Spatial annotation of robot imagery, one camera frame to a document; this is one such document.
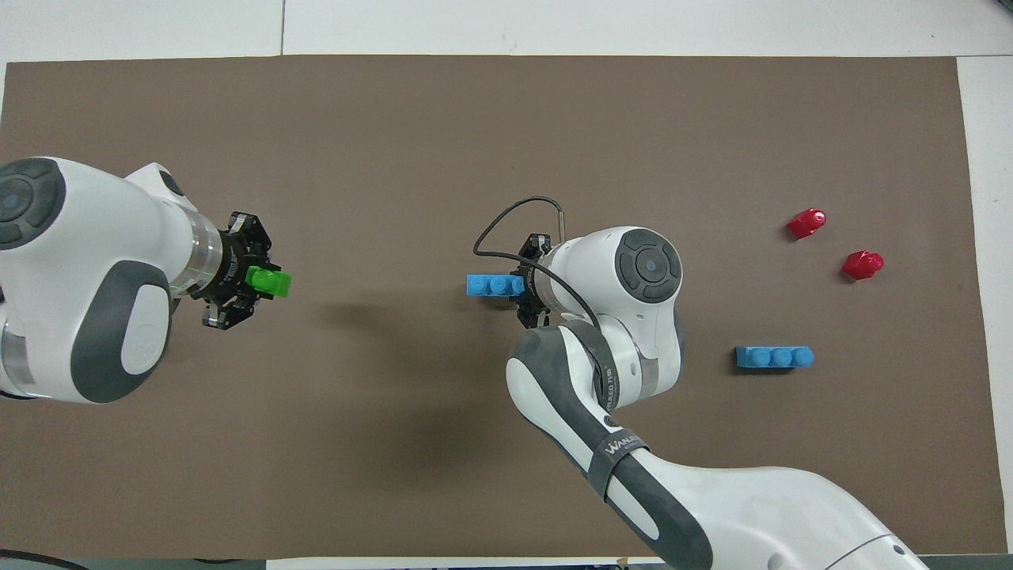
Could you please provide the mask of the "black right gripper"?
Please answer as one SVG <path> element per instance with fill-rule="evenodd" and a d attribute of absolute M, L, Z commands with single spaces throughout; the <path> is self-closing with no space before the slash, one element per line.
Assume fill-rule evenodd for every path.
<path fill-rule="evenodd" d="M 518 275 L 522 277 L 522 293 L 517 297 L 517 317 L 522 327 L 535 329 L 550 326 L 551 310 L 539 299 L 535 288 L 535 277 L 543 269 L 541 259 L 552 249 L 549 234 L 530 234 L 518 250 L 521 262 Z"/>

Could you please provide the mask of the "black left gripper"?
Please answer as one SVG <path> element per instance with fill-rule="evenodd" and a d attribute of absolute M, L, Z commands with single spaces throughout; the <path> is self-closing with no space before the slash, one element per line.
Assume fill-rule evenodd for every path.
<path fill-rule="evenodd" d="M 222 241 L 222 260 L 217 273 L 206 284 L 189 288 L 189 297 L 206 303 L 203 327 L 230 329 L 250 318 L 263 298 L 245 282 L 250 266 L 271 269 L 272 242 L 260 218 L 233 211 L 227 232 L 218 232 Z"/>

